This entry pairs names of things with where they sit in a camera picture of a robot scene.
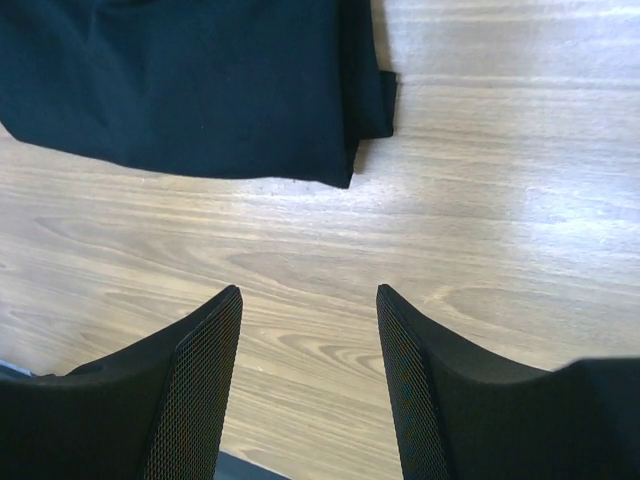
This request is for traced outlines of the black t shirt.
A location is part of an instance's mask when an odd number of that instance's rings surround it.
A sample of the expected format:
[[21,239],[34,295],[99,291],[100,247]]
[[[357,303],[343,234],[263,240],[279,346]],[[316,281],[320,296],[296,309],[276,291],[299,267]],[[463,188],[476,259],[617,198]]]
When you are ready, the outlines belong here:
[[367,1],[5,1],[17,140],[203,178],[350,184],[393,133]]

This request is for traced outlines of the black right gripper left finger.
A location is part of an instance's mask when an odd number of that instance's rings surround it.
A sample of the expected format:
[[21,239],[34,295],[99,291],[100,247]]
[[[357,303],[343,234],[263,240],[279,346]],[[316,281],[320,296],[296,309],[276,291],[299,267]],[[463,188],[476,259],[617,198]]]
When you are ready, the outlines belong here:
[[168,327],[64,375],[1,366],[5,479],[210,479],[242,320],[228,286]]

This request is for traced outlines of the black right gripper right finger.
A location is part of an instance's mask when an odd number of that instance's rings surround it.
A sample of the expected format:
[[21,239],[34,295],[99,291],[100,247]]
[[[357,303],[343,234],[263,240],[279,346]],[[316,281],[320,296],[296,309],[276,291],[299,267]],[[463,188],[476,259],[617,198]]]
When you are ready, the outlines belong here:
[[554,371],[490,352],[388,285],[378,331],[407,479],[635,479],[639,362]]

